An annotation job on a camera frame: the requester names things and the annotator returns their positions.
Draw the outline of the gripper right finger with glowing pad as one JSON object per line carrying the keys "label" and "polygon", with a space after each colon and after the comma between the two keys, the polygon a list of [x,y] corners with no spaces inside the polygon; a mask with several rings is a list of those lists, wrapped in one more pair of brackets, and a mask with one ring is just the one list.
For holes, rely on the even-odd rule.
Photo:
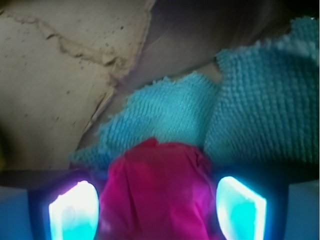
{"label": "gripper right finger with glowing pad", "polygon": [[318,240],[318,166],[236,165],[215,172],[225,240]]}

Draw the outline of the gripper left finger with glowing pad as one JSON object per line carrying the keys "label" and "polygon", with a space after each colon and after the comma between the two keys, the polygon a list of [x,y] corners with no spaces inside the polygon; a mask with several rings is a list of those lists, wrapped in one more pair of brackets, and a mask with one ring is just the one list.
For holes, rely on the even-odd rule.
{"label": "gripper left finger with glowing pad", "polygon": [[2,240],[93,240],[99,196],[83,170],[4,170],[0,173]]}

